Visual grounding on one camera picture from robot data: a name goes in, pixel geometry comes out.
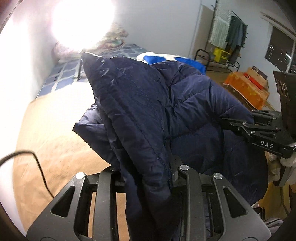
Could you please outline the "white gloved right hand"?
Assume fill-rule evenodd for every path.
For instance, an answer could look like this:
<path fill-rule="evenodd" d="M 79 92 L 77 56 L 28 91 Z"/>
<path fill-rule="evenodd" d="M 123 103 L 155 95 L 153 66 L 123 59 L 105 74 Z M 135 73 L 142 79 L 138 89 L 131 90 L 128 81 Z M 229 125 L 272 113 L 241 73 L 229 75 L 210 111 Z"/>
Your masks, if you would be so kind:
<path fill-rule="evenodd" d="M 280 158 L 276 154 L 265 152 L 268 164 L 268 182 L 278 181 L 280 179 L 281 167 L 292 167 L 292 173 L 288 177 L 287 182 L 289 185 L 295 184 L 295 152 L 290 158 Z"/>

